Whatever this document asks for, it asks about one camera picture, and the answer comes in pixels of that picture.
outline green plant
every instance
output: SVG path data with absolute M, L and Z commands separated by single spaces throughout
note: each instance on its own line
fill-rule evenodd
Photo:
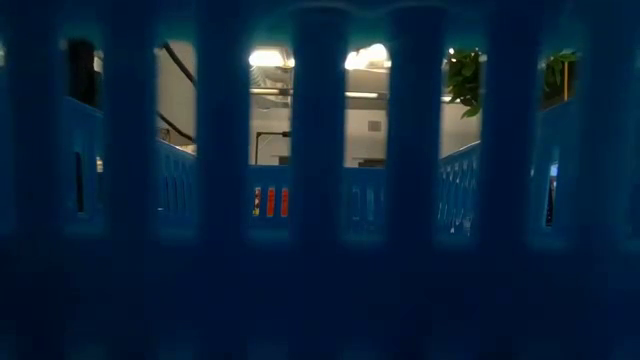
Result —
M 476 116 L 482 109 L 480 102 L 480 52 L 456 50 L 447 57 L 449 73 L 447 87 L 450 103 L 459 101 L 468 109 L 461 118 Z
M 451 95 L 449 103 L 460 102 L 468 107 L 461 118 L 476 116 L 482 110 L 481 88 L 481 52 L 476 50 L 456 49 L 447 56 L 449 68 L 447 88 Z M 573 66 L 578 60 L 575 52 L 560 52 L 545 60 L 543 100 L 553 102 L 564 94 L 564 76 L 566 66 Z M 573 72 L 569 82 L 573 81 Z

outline red object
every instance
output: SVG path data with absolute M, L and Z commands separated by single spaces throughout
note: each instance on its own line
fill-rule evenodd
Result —
M 267 217 L 273 217 L 275 206 L 276 206 L 276 189 L 269 188 L 269 192 L 267 193 Z
M 282 204 L 280 204 L 280 216 L 289 216 L 289 189 L 282 188 Z

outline blue plastic fence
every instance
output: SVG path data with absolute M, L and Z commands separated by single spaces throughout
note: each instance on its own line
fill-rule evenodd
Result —
M 76 228 L 93 232 L 104 226 L 104 151 L 102 144 L 102 114 L 74 100 L 64 101 L 63 114 L 72 121 L 74 141 L 73 164 L 70 173 L 80 173 L 68 181 L 67 196 L 69 214 Z M 544 221 L 547 213 L 549 170 L 558 163 L 562 135 L 573 129 L 566 125 L 570 120 L 572 104 L 563 104 L 541 114 L 538 120 L 536 162 L 531 166 L 532 228 L 534 236 L 551 234 Z M 478 161 L 480 144 L 471 144 L 440 160 L 438 184 L 438 234 L 442 241 L 468 242 L 474 229 Z M 155 182 L 158 191 L 158 220 L 165 230 L 190 234 L 196 221 L 195 156 L 162 141 L 157 141 L 159 178 Z M 341 192 L 341 231 L 350 241 L 376 243 L 384 231 L 384 180 L 380 169 L 343 169 Z M 288 167 L 250 166 L 249 189 L 253 194 L 253 209 L 248 226 L 251 235 L 283 241 L 289 230 Z
M 632 176 L 638 6 L 3 2 L 8 83 L 0 101 L 9 105 L 0 120 L 3 356 L 638 358 L 640 262 L 633 240 L 640 221 Z M 105 54 L 105 191 L 102 205 L 86 201 L 87 211 L 102 206 L 104 231 L 91 235 L 67 231 L 76 221 L 69 218 L 74 201 L 66 200 L 71 159 L 90 144 L 70 136 L 60 111 L 64 71 L 57 55 L 60 38 L 69 35 L 96 40 Z M 159 156 L 164 150 L 154 139 L 152 49 L 167 38 L 193 40 L 197 49 L 195 172 Z M 247 238 L 253 40 L 290 44 L 296 59 L 286 247 Z M 393 61 L 384 230 L 376 247 L 345 246 L 345 197 L 336 194 L 354 194 L 354 187 L 342 169 L 343 65 L 349 45 L 380 41 Z M 466 190 L 451 186 L 447 196 L 456 205 L 449 212 L 446 202 L 442 224 L 441 65 L 445 49 L 457 45 L 488 54 L 482 145 L 475 210 L 465 209 L 459 194 Z M 560 235 L 532 244 L 544 216 L 536 210 L 544 200 L 536 196 L 546 184 L 532 180 L 531 165 L 535 178 L 556 156 L 553 147 L 536 147 L 536 139 L 550 136 L 536 126 L 537 65 L 565 47 L 579 50 L 581 61 L 567 121 L 576 126 L 557 142 L 552 233 Z M 89 169 L 93 161 L 79 162 Z M 464 172 L 464 164 L 458 169 Z M 194 173 L 195 179 L 186 175 Z M 157 189 L 163 177 L 167 194 L 196 183 L 195 201 L 167 195 L 163 202 Z M 361 190 L 351 209 L 367 203 L 366 194 Z M 158 241 L 159 207 L 177 215 L 194 206 L 193 241 Z M 453 223 L 456 234 L 462 224 L 464 233 L 467 214 L 472 241 L 441 247 L 438 229 Z

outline blue railing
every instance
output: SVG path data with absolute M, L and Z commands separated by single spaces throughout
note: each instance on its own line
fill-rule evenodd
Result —
M 563 136 L 572 128 L 572 104 L 557 106 L 541 114 L 538 121 L 535 161 L 531 166 L 532 229 L 535 236 L 548 236 L 552 228 L 543 221 L 549 191 L 549 169 L 557 164 Z M 77 225 L 103 226 L 105 165 L 102 145 L 102 114 L 74 100 L 64 101 L 64 117 L 70 121 L 73 139 L 73 163 L 70 174 L 81 172 L 69 181 L 68 207 Z M 196 225 L 197 193 L 195 156 L 163 141 L 157 141 L 159 204 L 158 221 L 165 230 L 193 234 Z M 440 160 L 438 172 L 437 224 L 443 241 L 468 243 L 476 222 L 480 143 L 471 144 Z M 509 181 L 508 165 L 505 176 Z M 381 169 L 343 170 L 341 229 L 349 242 L 380 241 L 385 219 L 385 171 Z M 286 166 L 249 166 L 247 214 L 250 233 L 257 239 L 288 237 L 290 173 Z

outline black cable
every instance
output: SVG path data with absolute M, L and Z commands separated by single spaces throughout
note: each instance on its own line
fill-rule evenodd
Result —
M 167 54 L 169 55 L 171 60 L 173 60 L 173 62 L 176 64 L 178 69 L 180 69 L 180 71 L 182 71 L 184 76 L 186 76 L 186 78 L 189 79 L 189 81 L 191 81 L 193 86 L 196 86 L 196 78 L 193 76 L 191 71 L 189 71 L 189 69 L 182 62 L 182 60 L 180 60 L 180 58 L 178 57 L 178 54 L 176 54 L 176 52 L 173 51 L 173 48 L 171 47 L 171 45 L 169 45 L 168 42 L 165 42 L 164 44 L 162 44 L 162 48 L 164 49 L 164 51 L 167 52 Z
M 167 126 L 169 126 L 173 131 L 175 131 L 178 135 L 182 136 L 183 138 L 191 141 L 192 143 L 196 143 L 195 139 L 193 138 L 193 136 L 187 134 L 186 132 L 180 130 L 180 128 L 174 124 L 173 122 L 171 122 L 171 120 L 167 119 L 166 116 L 164 116 L 160 111 L 156 111 L 156 114 L 158 115 L 158 117 L 160 118 L 160 120 L 162 120 L 162 122 L 164 122 L 165 124 L 167 124 Z
M 193 76 L 191 71 L 189 71 L 189 69 L 182 62 L 182 60 L 180 60 L 180 58 L 178 57 L 178 54 L 176 54 L 176 52 L 173 51 L 173 48 L 171 47 L 171 45 L 169 45 L 168 42 L 165 42 L 164 44 L 162 44 L 162 48 L 164 49 L 164 51 L 167 52 L 167 54 L 169 55 L 169 57 L 171 58 L 173 63 L 176 64 L 178 69 L 180 69 L 180 71 L 182 71 L 182 74 L 184 74 L 184 76 L 191 82 L 191 84 L 193 84 L 193 86 L 196 86 L 196 78 Z M 158 114 L 158 117 L 160 118 L 160 120 L 162 120 L 165 124 L 167 124 L 178 135 L 180 135 L 183 138 L 191 141 L 194 144 L 196 143 L 196 141 L 193 138 L 193 136 L 191 136 L 191 135 L 187 134 L 186 132 L 180 130 L 180 128 L 178 126 L 176 126 L 176 124 L 172 123 L 169 119 L 167 119 L 167 117 L 164 116 L 160 111 L 157 111 L 157 114 Z

